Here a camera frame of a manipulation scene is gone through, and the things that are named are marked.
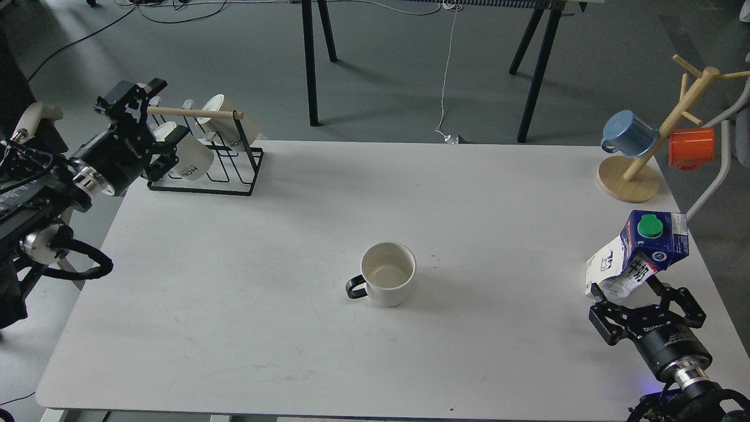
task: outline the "white mug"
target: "white mug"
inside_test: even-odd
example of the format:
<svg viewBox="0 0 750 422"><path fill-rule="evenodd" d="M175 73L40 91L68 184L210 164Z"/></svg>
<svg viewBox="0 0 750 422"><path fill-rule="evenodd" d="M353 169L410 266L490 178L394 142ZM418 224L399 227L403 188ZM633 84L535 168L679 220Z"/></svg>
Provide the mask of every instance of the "white mug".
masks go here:
<svg viewBox="0 0 750 422"><path fill-rule="evenodd" d="M371 246L362 255L360 270L362 274L346 283L346 295L352 299L367 296L379 306L392 307L405 301L414 288L414 254L400 243ZM364 288L354 289L361 284Z"/></svg>
<svg viewBox="0 0 750 422"><path fill-rule="evenodd" d="M234 102L227 98L224 94L214 95L207 103L203 106L206 111L241 111ZM253 119L247 113L244 113L244 118L240 120L242 129L247 138L247 144L250 145L253 141L258 138L260 134L260 123ZM239 136L239 130L233 119L216 119L211 117L200 117L198 123L204 131L213 131L219 133L224 145L228 146L235 151L244 151L245 145L242 144L242 140Z"/></svg>
<svg viewBox="0 0 750 422"><path fill-rule="evenodd" d="M166 122L154 130L154 137L159 142L164 140L177 128L177 123ZM193 135L187 134L177 144L177 164L169 171L173 176L185 180L197 180L209 171L214 162L214 153L200 143Z"/></svg>

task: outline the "black metal frame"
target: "black metal frame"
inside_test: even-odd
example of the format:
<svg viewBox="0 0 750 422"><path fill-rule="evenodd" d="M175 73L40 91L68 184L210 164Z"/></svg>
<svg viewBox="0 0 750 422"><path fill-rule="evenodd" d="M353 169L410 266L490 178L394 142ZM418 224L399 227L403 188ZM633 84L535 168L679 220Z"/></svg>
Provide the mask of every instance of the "black metal frame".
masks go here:
<svg viewBox="0 0 750 422"><path fill-rule="evenodd" d="M331 32L331 18L328 13L326 0L317 0L320 20L325 35L325 45L328 48L328 59L333 63L338 61L336 46ZM302 0L302 33L304 35L304 68L307 72L307 108L310 112L310 126L321 126L318 120L318 95L315 81L315 44L313 42L313 4L312 0Z"/></svg>
<svg viewBox="0 0 750 422"><path fill-rule="evenodd" d="M547 70L547 63L550 59L550 53L552 52L552 44L555 41L555 34L557 33L557 26L560 23L560 17L563 16L563 9L567 2L552 1L546 5L543 3L537 3L534 7L534 11L529 20L529 25L526 27L526 31L518 44L518 50L516 50L515 57L511 63L511 67L508 73L516 75L518 67L521 65L521 61L524 59L524 54L531 43L531 38L536 32L536 27L539 25L539 20L542 18L542 13L545 9L550 9L550 18L547 21L547 28L544 31L544 38L541 40L541 49L539 50L539 57L536 59L536 67L534 68L534 76L531 79L531 87L529 88L529 96L526 98L526 106L523 109L523 116L520 120L520 127L518 129L518 136L516 140L518 143L525 143L526 137L529 133L529 127L531 126L531 118L534 116L534 109L536 108L536 100L539 98L539 90L542 87L542 81L545 78L545 72Z"/></svg>
<svg viewBox="0 0 750 422"><path fill-rule="evenodd" d="M185 123L187 124L187 128L190 129L190 125L188 124L188 119L185 119ZM253 194L253 190L255 189L256 181L258 180L258 173L260 172L260 165L263 162L263 149L262 148L256 148L251 147L250 143L248 142L248 137L245 135L245 130L242 128L242 124L238 119L234 119L235 126L237 127L237 130L239 131L240 140L242 141L242 144L244 145L244 152L247 154L247 159L250 162L250 166L253 168L253 181L247 182L243 180L242 174L240 173L239 169L237 168L237 164L234 161L234 158L239 157L240 154L237 152L233 152L231 148L226 146L224 143L224 139L222 139L221 134L216 133L216 136L219 137L219 141L221 142L221 145L216 144L213 139L211 139L211 145L207 146L210 150L214 151L216 153L217 158L219 159L219 163L221 164L221 168L224 172L224 176L226 180L221 179L214 179L211 177L210 174L206 173L206 177L214 182L214 183L229 183L232 181L232 178L230 177L230 173L227 171L228 164L225 164L224 159L228 159L229 163L232 165L232 168L234 169L234 173L239 178L239 182L242 185L247 186L247 191L245 190L228 190L228 189L206 189L206 188L191 188L189 186L162 186L162 185L156 185L155 183L159 183L159 181L148 181L146 185L149 189L152 191L170 191L170 192L189 192L194 194L225 194L225 195L235 195L235 196L251 196ZM195 120L195 124L198 128L200 128L203 133L206 133L206 130L203 129L200 123L198 123L197 119ZM167 175L171 180L182 180L179 177L175 177L172 175Z"/></svg>

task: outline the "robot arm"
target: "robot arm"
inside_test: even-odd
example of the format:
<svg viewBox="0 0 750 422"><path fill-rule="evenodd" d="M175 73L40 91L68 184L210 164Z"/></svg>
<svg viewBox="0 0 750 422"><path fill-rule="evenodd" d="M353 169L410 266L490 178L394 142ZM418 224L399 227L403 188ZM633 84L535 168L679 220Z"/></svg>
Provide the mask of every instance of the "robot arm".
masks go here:
<svg viewBox="0 0 750 422"><path fill-rule="evenodd" d="M42 276L96 279L112 261L98 249L74 239L60 215L72 207L88 211L100 192L121 196L139 176L159 180L177 162L180 136L157 142L146 122L149 100L167 82L122 81L97 99L94 110L109 118L109 128L81 146L70 158L40 151L32 140L40 119L59 119L59 109L32 104L13 136L2 140L0 161L0 328L26 318L24 299ZM69 252L89 256L97 266L72 273L48 268ZM19 280L19 272L30 268Z"/></svg>
<svg viewBox="0 0 750 422"><path fill-rule="evenodd" d="M706 374L712 356L691 330L706 320L701 306L687 288L673 288L656 276L646 282L660 297L659 304L635 309L608 301L601 288L592 284L596 303L589 308L589 320L601 337L609 345L622 339L633 341L654 377L665 383L663 392L641 397L628 422L642 417L655 422L746 422L750 401L723 389ZM672 303L685 316L672 312ZM679 388L667 390L675 383ZM742 411L724 412L720 403L728 399Z"/></svg>

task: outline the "orange mug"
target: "orange mug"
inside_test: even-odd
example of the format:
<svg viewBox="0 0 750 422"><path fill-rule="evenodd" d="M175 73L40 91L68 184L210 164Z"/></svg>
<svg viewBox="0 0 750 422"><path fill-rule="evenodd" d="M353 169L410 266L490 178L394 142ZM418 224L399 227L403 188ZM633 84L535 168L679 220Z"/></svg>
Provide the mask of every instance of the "orange mug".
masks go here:
<svg viewBox="0 0 750 422"><path fill-rule="evenodd" d="M713 128L675 129L669 135L669 165L678 170L697 170L713 160Z"/></svg>

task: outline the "black table leg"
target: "black table leg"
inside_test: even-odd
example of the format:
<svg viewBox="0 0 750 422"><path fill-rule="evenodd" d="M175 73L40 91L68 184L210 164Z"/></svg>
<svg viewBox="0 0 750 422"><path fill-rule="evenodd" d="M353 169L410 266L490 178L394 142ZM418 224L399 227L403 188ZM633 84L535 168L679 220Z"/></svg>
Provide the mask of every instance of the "black table leg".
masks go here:
<svg viewBox="0 0 750 422"><path fill-rule="evenodd" d="M529 97L526 99L526 107L523 109L523 117L521 117L521 127L518 129L517 141L519 143L526 142L526 135L529 133L531 118L534 115L534 107L536 107L536 99L539 96L539 90L542 87L542 81L545 78L547 62L550 58L550 51L552 51L552 43L555 41L557 24L560 23L560 17L562 15L562 10L550 11L550 19L547 21L547 29L544 31L544 39L541 41L541 49L539 50L539 58L536 61L534 77L531 79Z"/></svg>
<svg viewBox="0 0 750 422"><path fill-rule="evenodd" d="M310 110L310 126L320 126L320 122L318 122L318 94L315 86L312 0L302 0L302 33L304 35L304 67L307 71L307 107Z"/></svg>
<svg viewBox="0 0 750 422"><path fill-rule="evenodd" d="M524 32L523 38L521 38L520 44L518 44L518 50L516 50L516 55L513 58L513 63L511 63L511 68L508 70L508 73L511 75L515 75L518 71L518 66L521 66L521 60L524 59L523 57L524 54L526 54L526 49L529 48L531 38L534 36L534 32L536 32L536 26L539 25L539 20L542 18L544 12L544 9L534 9L534 13L531 15L531 20L529 20L529 25L526 26L526 32Z"/></svg>
<svg viewBox="0 0 750 422"><path fill-rule="evenodd" d="M320 9L320 20L323 24L323 34L325 35L325 45L328 47L328 59L336 62L336 46L333 44L333 32L331 31L331 19L328 15L328 3L326 0L318 0L318 9Z"/></svg>

